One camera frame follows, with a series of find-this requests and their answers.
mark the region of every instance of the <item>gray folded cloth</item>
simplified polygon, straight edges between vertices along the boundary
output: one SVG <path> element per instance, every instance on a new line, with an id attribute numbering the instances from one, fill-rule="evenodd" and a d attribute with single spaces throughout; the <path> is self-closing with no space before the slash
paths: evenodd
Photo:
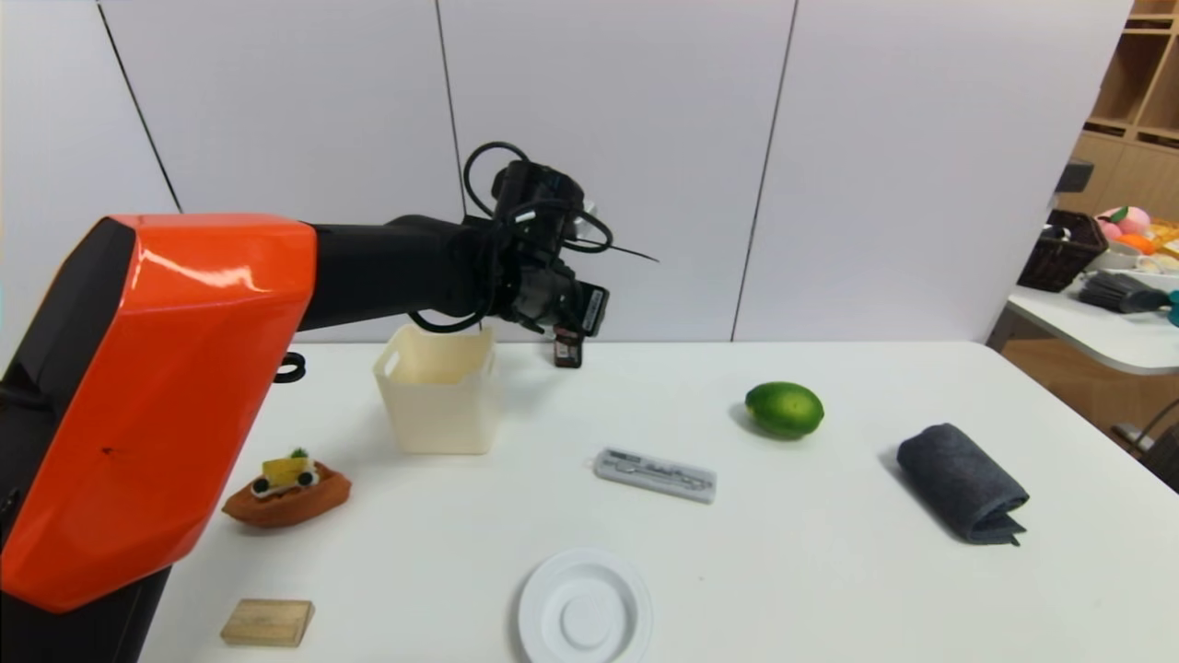
<path id="1" fill-rule="evenodd" d="M 1007 514 L 1028 500 L 1010 474 L 950 424 L 930 426 L 901 444 L 896 461 L 921 497 L 954 532 L 973 544 L 1014 544 L 1026 532 Z"/>

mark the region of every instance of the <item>lime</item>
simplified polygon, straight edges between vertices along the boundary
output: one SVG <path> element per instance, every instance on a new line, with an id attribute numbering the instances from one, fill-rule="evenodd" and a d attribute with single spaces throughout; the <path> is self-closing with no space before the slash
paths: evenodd
<path id="1" fill-rule="evenodd" d="M 814 433 L 823 421 L 823 401 L 793 382 L 766 382 L 745 394 L 745 409 L 758 426 L 785 438 Z"/>

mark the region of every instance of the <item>white wall panel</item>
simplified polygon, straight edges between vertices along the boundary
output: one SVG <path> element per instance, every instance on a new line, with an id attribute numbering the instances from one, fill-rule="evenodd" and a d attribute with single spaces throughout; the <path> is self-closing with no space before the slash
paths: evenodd
<path id="1" fill-rule="evenodd" d="M 93 2 L 5 2 L 7 366 L 58 267 L 111 214 L 176 212 Z"/>
<path id="2" fill-rule="evenodd" d="M 982 340 L 1127 0 L 801 0 L 737 340 Z"/>
<path id="3" fill-rule="evenodd" d="M 611 290 L 602 339 L 729 340 L 792 5 L 441 4 L 462 158 L 515 143 L 577 179 L 618 245 L 663 260 L 567 252 Z M 480 162 L 476 192 L 506 159 Z"/>
<path id="4" fill-rule="evenodd" d="M 462 219 L 433 2 L 153 0 L 104 8 L 184 211 L 265 211 L 312 223 L 384 223 L 406 214 Z M 301 339 L 383 341 L 403 322 Z"/>

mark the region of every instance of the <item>toy boat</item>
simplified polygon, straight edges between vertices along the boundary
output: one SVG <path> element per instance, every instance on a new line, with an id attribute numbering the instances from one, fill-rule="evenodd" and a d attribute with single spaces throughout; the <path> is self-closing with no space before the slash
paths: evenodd
<path id="1" fill-rule="evenodd" d="M 348 501 L 353 483 L 347 477 L 305 457 L 279 460 L 296 459 L 305 460 L 304 466 L 275 470 L 277 461 L 263 464 L 262 477 L 230 495 L 222 511 L 255 527 L 289 527 Z M 290 480 L 276 483 L 276 475 Z"/>

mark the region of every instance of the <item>white table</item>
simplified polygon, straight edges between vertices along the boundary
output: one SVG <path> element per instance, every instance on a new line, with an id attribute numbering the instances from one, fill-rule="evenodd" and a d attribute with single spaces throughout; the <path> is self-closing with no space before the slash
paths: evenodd
<path id="1" fill-rule="evenodd" d="M 631 560 L 654 600 L 648 662 L 1173 663 L 1179 497 L 992 350 L 969 343 L 500 346 L 506 415 L 483 457 L 394 451 L 378 346 L 299 346 L 226 495 L 305 446 L 349 503 L 286 531 L 216 514 L 176 565 L 141 661 L 520 661 L 514 603 L 572 546 Z M 826 420 L 799 442 L 738 424 L 792 380 Z M 951 421 L 1030 493 L 1021 547 L 953 538 L 898 478 L 898 442 Z M 604 445 L 719 473 L 711 506 L 597 479 Z M 241 598 L 299 598 L 297 650 L 230 648 Z"/>
<path id="2" fill-rule="evenodd" d="M 1166 311 L 1119 315 L 1081 303 L 1079 290 L 1080 283 L 1062 293 L 1016 285 L 1007 308 L 1111 368 L 1137 375 L 1179 373 L 1179 328 Z M 1001 321 L 996 333 L 1009 334 L 1002 327 Z"/>

